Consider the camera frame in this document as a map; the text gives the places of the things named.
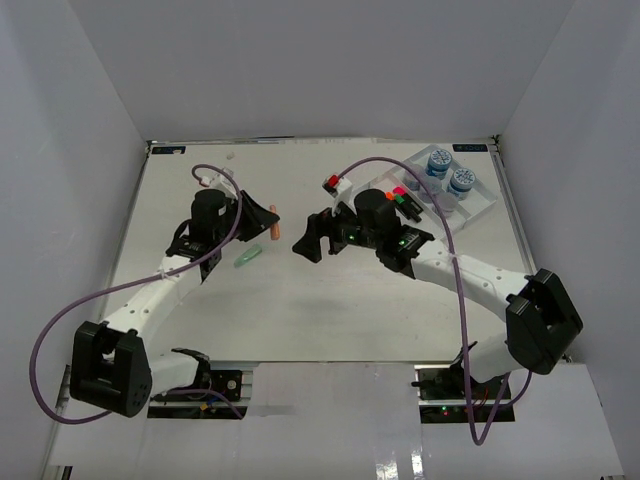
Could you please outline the green cap black highlighter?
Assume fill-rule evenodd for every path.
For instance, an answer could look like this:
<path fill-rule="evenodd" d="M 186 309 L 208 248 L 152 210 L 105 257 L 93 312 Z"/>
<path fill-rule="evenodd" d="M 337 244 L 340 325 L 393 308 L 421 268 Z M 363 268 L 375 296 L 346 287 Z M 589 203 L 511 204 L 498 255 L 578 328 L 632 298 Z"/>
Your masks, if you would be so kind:
<path fill-rule="evenodd" d="M 417 213 L 413 207 L 408 203 L 407 199 L 401 195 L 394 195 L 395 207 L 402 213 L 402 215 L 413 222 L 419 223 L 421 221 L 420 214 Z"/>

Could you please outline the clear jar of clips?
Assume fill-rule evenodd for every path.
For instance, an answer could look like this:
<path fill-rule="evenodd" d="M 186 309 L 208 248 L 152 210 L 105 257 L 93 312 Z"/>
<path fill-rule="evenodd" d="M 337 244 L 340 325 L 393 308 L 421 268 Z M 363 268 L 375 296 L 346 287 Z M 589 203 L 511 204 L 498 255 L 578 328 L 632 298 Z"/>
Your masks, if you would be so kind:
<path fill-rule="evenodd" d="M 410 171 L 404 173 L 403 182 L 411 191 L 418 192 L 425 183 L 426 173 L 422 168 L 411 168 Z"/>

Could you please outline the clear jar dark clips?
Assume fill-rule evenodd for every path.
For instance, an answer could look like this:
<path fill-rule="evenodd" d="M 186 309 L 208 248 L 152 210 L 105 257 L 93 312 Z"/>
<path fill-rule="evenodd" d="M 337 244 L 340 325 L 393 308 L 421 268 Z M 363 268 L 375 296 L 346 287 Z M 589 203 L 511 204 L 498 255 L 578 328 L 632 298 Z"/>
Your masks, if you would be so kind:
<path fill-rule="evenodd" d="M 442 193 L 442 182 L 440 179 L 432 176 L 426 176 L 422 180 L 422 184 L 418 191 L 418 197 L 423 203 L 430 204 Z"/>

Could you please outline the clear jar blue clips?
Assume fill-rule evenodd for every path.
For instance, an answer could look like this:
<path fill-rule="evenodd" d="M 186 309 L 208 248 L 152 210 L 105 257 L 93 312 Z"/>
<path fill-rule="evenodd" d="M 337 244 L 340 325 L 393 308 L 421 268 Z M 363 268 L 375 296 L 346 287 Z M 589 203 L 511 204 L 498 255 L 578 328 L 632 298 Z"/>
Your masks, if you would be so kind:
<path fill-rule="evenodd" d="M 440 194 L 436 199 L 436 205 L 433 207 L 435 213 L 445 218 L 450 218 L 456 211 L 458 198 L 448 192 Z"/>

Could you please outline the blue-white labelled slime jar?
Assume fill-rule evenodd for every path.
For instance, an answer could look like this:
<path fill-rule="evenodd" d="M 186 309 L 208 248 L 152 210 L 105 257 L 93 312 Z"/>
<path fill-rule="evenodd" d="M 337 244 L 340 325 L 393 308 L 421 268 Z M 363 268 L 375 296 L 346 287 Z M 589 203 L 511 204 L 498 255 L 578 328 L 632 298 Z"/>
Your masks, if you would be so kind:
<path fill-rule="evenodd" d="M 428 176 L 443 180 L 447 175 L 452 161 L 453 156 L 449 151 L 440 148 L 435 149 L 429 154 L 425 173 Z"/>

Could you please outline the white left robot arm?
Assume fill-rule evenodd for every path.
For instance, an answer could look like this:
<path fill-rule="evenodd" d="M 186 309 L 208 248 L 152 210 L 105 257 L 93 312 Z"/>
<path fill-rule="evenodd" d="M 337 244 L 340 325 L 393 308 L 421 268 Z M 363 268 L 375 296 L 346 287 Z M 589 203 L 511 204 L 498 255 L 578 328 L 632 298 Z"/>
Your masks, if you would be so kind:
<path fill-rule="evenodd" d="M 161 393 L 180 389 L 188 398 L 199 399 L 209 392 L 212 377 L 206 370 L 206 355 L 173 348 L 151 358 L 152 340 L 214 270 L 225 242 L 248 242 L 279 217 L 246 192 L 233 199 L 217 189 L 197 192 L 190 212 L 174 232 L 157 279 L 103 321 L 85 322 L 76 330 L 70 373 L 73 399 L 134 417 Z"/>

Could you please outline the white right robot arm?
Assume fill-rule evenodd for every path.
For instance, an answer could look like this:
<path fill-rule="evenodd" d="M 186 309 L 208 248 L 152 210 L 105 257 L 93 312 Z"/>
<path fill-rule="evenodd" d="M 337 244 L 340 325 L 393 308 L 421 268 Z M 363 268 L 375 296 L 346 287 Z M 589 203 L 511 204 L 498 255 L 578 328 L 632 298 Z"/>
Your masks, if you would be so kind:
<path fill-rule="evenodd" d="M 555 273 L 527 275 L 457 256 L 432 234 L 403 223 L 380 190 L 360 192 L 353 206 L 310 215 L 292 250 L 318 263 L 323 239 L 332 255 L 348 246 L 371 249 L 387 269 L 460 293 L 504 323 L 503 333 L 475 343 L 456 360 L 451 384 L 463 398 L 477 397 L 488 381 L 514 370 L 549 374 L 583 329 Z"/>

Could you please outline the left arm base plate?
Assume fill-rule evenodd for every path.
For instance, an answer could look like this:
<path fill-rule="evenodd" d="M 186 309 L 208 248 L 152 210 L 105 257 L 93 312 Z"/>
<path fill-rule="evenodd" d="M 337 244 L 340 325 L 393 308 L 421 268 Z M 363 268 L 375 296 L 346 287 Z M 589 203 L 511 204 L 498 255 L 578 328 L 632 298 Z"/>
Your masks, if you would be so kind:
<path fill-rule="evenodd" d="M 191 393 L 185 394 L 185 390 L 213 390 L 222 394 L 227 400 L 236 402 L 241 399 L 243 372 L 241 370 L 212 370 L 199 373 L 195 381 L 186 387 L 175 387 L 177 393 L 162 393 L 154 396 L 156 402 L 209 402 L 217 400 L 212 394 Z"/>

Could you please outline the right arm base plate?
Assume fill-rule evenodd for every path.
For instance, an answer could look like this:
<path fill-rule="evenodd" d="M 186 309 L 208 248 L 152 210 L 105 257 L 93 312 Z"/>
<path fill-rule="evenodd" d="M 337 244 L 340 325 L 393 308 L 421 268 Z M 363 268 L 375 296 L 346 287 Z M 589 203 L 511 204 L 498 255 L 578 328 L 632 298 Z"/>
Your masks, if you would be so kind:
<path fill-rule="evenodd" d="M 463 372 L 442 365 L 415 365 L 411 386 L 416 389 L 419 406 L 464 406 L 466 404 Z M 493 404 L 503 385 L 496 377 L 485 383 L 471 381 L 471 403 L 474 407 Z"/>

